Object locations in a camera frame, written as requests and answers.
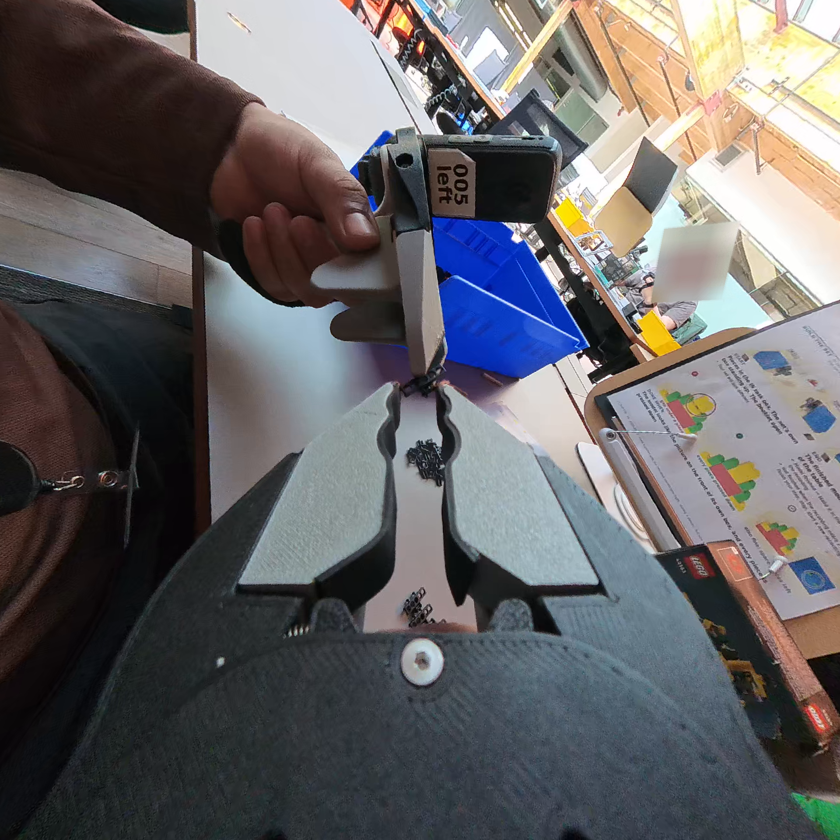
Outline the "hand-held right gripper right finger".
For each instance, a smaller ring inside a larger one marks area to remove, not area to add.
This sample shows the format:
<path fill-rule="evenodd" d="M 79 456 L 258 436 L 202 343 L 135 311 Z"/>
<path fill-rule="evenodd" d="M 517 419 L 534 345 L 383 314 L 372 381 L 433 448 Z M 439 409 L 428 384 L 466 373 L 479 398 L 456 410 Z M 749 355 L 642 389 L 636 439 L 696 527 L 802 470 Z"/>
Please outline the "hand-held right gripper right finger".
<path fill-rule="evenodd" d="M 538 455 L 452 385 L 436 395 L 442 435 L 442 529 L 458 606 L 589 595 L 600 578 Z"/>

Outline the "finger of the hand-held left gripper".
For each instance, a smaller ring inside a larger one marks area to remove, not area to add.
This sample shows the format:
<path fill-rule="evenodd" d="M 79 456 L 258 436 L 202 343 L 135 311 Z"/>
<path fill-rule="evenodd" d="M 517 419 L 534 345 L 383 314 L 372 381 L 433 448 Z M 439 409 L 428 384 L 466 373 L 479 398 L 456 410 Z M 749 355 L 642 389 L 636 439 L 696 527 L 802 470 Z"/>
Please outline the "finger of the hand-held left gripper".
<path fill-rule="evenodd" d="M 446 355 L 432 233 L 419 229 L 398 234 L 395 252 L 409 370 L 412 376 L 424 376 Z"/>

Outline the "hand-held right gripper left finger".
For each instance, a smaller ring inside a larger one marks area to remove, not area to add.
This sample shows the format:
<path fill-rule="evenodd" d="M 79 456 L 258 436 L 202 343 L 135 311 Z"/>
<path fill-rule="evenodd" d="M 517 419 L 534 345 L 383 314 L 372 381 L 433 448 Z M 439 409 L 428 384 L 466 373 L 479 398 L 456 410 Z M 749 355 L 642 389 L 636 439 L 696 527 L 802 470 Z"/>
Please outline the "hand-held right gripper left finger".
<path fill-rule="evenodd" d="M 400 387 L 387 383 L 295 460 L 238 581 L 240 591 L 364 607 L 395 568 L 393 459 Z"/>

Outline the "person's left forearm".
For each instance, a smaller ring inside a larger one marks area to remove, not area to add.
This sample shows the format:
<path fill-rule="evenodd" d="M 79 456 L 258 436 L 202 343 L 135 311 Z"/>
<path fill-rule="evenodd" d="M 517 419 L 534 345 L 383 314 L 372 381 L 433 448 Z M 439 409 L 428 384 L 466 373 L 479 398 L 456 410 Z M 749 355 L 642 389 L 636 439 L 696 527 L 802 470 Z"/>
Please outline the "person's left forearm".
<path fill-rule="evenodd" d="M 1 165 L 221 257 L 211 184 L 253 94 L 92 2 L 1 2 Z"/>

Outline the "lego set box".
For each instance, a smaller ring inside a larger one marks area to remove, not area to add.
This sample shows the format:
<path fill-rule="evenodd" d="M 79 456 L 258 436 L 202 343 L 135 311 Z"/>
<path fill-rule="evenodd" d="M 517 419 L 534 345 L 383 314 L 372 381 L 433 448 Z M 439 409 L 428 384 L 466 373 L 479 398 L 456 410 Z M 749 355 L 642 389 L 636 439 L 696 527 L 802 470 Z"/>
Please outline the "lego set box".
<path fill-rule="evenodd" d="M 838 711 L 736 543 L 655 558 L 698 615 L 756 734 L 804 753 L 831 747 Z"/>

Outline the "person's left hand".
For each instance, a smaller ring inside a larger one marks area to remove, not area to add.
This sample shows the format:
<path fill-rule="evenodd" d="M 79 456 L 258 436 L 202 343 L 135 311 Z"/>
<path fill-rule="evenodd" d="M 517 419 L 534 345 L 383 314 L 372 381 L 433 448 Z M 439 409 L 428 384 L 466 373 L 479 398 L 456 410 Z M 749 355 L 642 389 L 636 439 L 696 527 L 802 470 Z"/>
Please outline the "person's left hand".
<path fill-rule="evenodd" d="M 250 103 L 215 171 L 211 206 L 241 226 L 257 287 L 283 305 L 323 308 L 316 268 L 380 244 L 368 196 L 340 158 L 300 124 Z"/>

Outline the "black monitor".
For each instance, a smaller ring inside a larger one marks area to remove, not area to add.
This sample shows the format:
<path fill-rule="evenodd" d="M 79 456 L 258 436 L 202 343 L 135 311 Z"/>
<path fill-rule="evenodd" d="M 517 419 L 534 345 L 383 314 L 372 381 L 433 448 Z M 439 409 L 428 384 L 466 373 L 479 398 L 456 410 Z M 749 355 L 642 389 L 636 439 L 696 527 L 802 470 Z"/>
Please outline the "black monitor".
<path fill-rule="evenodd" d="M 560 172 L 564 172 L 589 148 L 589 144 L 567 127 L 543 102 L 536 88 L 531 89 L 504 119 L 491 126 L 488 133 L 542 135 L 556 140 L 562 155 Z"/>

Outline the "yellow plastic bin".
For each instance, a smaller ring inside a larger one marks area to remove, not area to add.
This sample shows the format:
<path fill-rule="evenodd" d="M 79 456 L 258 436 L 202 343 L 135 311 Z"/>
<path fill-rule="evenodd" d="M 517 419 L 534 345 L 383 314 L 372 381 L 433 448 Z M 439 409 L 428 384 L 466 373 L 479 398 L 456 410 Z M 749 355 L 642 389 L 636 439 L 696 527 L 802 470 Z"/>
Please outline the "yellow plastic bin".
<path fill-rule="evenodd" d="M 588 218 L 567 196 L 554 208 L 553 215 L 573 238 L 591 235 L 595 231 Z"/>
<path fill-rule="evenodd" d="M 643 343 L 654 356 L 661 357 L 681 349 L 681 345 L 667 329 L 665 321 L 656 310 L 649 311 L 638 318 L 637 326 Z"/>

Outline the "blue plastic bin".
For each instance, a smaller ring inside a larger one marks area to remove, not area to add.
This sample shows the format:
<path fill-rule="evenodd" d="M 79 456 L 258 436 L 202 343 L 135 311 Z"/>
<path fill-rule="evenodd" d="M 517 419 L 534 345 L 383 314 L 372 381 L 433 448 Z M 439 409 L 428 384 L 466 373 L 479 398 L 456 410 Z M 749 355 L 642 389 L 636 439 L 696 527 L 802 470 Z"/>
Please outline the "blue plastic bin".
<path fill-rule="evenodd" d="M 507 223 L 433 221 L 447 359 L 522 378 L 586 342 L 537 260 Z"/>

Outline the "pale grey bar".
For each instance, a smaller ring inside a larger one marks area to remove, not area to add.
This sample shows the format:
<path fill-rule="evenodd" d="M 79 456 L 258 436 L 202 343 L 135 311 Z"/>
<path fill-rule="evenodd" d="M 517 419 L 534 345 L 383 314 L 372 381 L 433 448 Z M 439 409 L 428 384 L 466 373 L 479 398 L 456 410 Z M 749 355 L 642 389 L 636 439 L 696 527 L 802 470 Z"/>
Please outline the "pale grey bar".
<path fill-rule="evenodd" d="M 598 444 L 655 549 L 661 552 L 682 548 L 684 543 L 674 534 L 657 507 L 620 432 L 605 427 L 598 433 Z"/>

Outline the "black badge reel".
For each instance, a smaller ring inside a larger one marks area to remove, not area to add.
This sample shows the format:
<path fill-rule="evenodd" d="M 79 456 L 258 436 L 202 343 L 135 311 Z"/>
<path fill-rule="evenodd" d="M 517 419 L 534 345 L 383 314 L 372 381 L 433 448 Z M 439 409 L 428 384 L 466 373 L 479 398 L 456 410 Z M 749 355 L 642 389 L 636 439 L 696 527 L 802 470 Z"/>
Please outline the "black badge reel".
<path fill-rule="evenodd" d="M 133 499 L 140 488 L 138 459 L 140 427 L 133 431 L 129 465 L 126 469 L 71 469 L 58 478 L 43 478 L 33 460 L 20 448 L 1 442 L 1 516 L 29 508 L 40 497 L 90 494 L 119 494 L 124 497 L 122 546 L 130 544 Z"/>

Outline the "green plastic bin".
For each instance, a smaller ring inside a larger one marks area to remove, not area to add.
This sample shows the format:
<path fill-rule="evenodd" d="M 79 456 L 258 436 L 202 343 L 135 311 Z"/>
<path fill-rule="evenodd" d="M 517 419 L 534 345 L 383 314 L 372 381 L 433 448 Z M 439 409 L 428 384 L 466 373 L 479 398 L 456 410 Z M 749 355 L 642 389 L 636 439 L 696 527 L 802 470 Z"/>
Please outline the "green plastic bin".
<path fill-rule="evenodd" d="M 791 797 L 825 838 L 839 839 L 839 801 L 800 793 L 792 793 Z"/>

